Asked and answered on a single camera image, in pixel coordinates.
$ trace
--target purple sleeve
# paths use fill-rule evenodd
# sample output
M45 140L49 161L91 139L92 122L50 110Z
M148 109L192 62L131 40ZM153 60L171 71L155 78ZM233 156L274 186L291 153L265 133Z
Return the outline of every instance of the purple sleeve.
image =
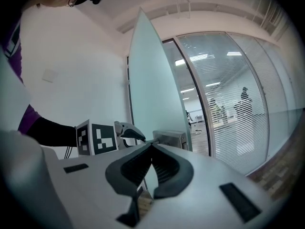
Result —
M19 44L17 51L14 53L13 56L9 58L9 63L15 72L15 74L18 76L18 78L23 83L23 80L21 78L21 44ZM40 117L40 115L33 109L31 105L28 106L26 109L23 118L20 122L18 130L22 134L26 134L29 128L34 124L34 122Z

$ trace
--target desk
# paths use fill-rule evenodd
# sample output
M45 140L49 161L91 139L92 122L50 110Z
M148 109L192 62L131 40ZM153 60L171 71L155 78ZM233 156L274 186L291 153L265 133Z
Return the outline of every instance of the desk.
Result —
M202 115L196 115L195 118L196 118L196 122L197 122L197 123L198 123L198 118L199 118L199 119L201 118L201 121L203 121Z

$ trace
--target white ceiling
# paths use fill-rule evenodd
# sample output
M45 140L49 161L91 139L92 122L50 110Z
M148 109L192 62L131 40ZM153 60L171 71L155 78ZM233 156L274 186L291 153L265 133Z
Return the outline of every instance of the white ceiling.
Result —
M261 23L266 14L270 0L189 0L191 11L219 11L245 17ZM187 0L101 0L93 5L86 2L78 8L92 20L106 27L109 31L119 33L132 29L139 8L149 19L168 14L189 11Z

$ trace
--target black slot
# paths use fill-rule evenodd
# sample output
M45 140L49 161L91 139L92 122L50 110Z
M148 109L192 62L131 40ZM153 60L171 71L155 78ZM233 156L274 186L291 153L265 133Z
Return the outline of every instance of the black slot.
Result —
M80 164L80 165L65 167L64 170L65 170L66 173L71 173L71 172L83 170L83 169L88 168L88 167L89 166L86 165L86 164Z
M252 220L261 213L233 183L221 185L219 188L238 212L244 223Z

